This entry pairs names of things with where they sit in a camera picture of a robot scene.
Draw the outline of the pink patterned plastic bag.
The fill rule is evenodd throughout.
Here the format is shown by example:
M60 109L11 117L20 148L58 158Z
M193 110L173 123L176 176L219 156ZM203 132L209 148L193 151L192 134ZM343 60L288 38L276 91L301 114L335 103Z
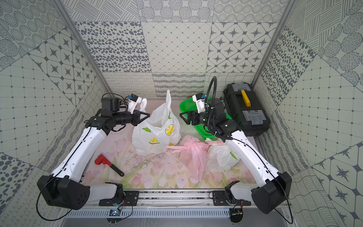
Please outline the pink patterned plastic bag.
M178 146L165 146L166 154L179 154L180 161L188 168L192 181L200 182L206 169L208 149L212 145L223 145L222 141L200 141L187 135Z

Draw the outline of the white lemon print bag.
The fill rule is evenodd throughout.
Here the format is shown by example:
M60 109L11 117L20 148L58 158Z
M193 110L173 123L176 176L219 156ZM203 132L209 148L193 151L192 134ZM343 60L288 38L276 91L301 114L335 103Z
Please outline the white lemon print bag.
M208 149L206 170L211 172L229 171L240 158L227 145L211 145Z

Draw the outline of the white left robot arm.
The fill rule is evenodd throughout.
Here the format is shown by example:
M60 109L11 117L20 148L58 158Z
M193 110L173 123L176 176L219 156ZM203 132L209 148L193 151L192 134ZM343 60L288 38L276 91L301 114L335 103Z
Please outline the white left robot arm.
M102 98L101 109L85 122L82 135L65 160L49 176L40 177L37 182L39 196L47 205L79 210L94 201L115 206L126 204L126 195L119 183L86 186L80 182L96 149L110 132L115 131L115 126L119 125L122 129L127 124L137 126L150 117L144 111L147 99L139 98L134 102L130 97L126 110L122 112L121 102L116 97Z

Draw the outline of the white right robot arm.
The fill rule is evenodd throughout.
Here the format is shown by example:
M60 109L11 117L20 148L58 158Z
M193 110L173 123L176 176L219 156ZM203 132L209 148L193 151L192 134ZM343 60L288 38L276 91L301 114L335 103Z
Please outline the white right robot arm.
M255 179L255 186L237 181L230 183L226 187L226 193L231 202L250 201L261 212L268 214L288 201L291 176L287 172L277 170L256 150L241 127L233 119L227 118L223 103L203 94L196 94L190 100L195 108L180 113L184 122L205 126L210 134L221 139L237 154Z

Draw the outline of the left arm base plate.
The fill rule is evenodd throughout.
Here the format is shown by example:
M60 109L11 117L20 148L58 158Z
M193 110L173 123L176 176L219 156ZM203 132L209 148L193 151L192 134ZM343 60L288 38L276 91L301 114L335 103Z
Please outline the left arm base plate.
M117 192L116 195L111 199L103 199L99 201L99 206L136 206L139 199L139 191L122 191Z

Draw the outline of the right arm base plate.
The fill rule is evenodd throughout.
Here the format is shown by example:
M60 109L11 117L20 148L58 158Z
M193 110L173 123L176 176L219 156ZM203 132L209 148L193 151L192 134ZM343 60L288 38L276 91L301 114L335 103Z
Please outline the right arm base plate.
M212 199L214 206L232 206L237 204L237 199L225 190L213 190L209 192L209 198Z

